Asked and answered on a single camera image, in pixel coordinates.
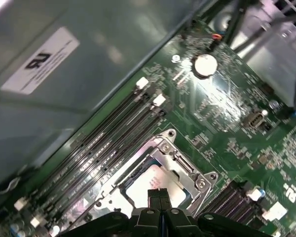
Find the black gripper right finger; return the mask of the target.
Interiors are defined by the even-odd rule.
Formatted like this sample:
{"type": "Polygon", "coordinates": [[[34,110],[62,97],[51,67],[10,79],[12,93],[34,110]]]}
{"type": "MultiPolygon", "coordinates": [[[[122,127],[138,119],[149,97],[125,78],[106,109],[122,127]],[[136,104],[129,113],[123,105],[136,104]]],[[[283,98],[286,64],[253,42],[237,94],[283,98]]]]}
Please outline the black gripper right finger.
{"type": "Polygon", "coordinates": [[[165,223],[171,237],[266,237],[268,234],[232,221],[214,213],[205,213],[197,219],[183,210],[173,208],[167,189],[161,189],[167,199],[165,223]]]}

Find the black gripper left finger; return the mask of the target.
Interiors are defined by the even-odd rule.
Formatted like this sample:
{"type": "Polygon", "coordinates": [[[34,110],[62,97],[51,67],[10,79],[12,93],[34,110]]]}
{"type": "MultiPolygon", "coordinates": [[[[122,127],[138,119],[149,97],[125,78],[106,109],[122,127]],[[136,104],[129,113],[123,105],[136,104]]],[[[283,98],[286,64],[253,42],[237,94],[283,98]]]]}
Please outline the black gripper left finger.
{"type": "Polygon", "coordinates": [[[65,231],[61,237],[156,237],[160,225],[161,190],[148,190],[148,207],[136,208],[129,218],[122,212],[111,212],[75,229],[65,231]]]}

